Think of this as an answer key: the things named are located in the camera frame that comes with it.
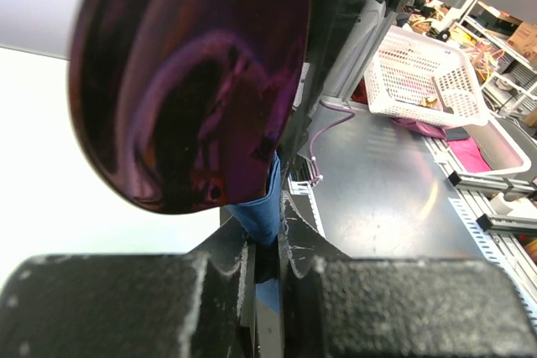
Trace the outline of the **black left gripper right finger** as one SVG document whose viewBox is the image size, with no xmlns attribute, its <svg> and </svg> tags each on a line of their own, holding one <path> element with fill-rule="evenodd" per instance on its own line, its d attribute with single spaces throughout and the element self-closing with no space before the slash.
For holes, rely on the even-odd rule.
<svg viewBox="0 0 537 358">
<path fill-rule="evenodd" d="M 289 194 L 281 196 L 280 210 L 278 248 L 283 356 L 322 357 L 322 281 L 315 265 L 347 255 L 305 220 Z"/>
</svg>

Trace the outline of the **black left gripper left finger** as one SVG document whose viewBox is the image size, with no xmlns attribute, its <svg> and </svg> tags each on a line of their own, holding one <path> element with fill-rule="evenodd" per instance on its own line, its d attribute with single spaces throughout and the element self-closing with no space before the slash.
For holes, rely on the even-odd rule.
<svg viewBox="0 0 537 358">
<path fill-rule="evenodd" d="M 191 252 L 204 258 L 192 357 L 254 357 L 255 245 L 230 219 Z"/>
</svg>

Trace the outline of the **dark blue paper napkin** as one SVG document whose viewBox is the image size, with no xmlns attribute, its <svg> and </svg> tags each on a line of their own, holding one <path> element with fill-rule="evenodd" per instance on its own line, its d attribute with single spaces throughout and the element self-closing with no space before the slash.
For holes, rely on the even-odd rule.
<svg viewBox="0 0 537 358">
<path fill-rule="evenodd" d="M 256 245 L 254 266 L 256 298 L 277 314 L 280 312 L 277 239 L 281 225 L 281 190 L 280 160 L 275 154 L 268 172 L 265 196 L 226 207 Z"/>
</svg>

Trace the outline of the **purple metal spoon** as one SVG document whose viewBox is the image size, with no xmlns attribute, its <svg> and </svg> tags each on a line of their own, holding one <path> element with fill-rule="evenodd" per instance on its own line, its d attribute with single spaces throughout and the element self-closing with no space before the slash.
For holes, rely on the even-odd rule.
<svg viewBox="0 0 537 358">
<path fill-rule="evenodd" d="M 309 20 L 310 0 L 83 0 L 68 92 L 88 162 L 159 214 L 262 197 Z"/>
</svg>

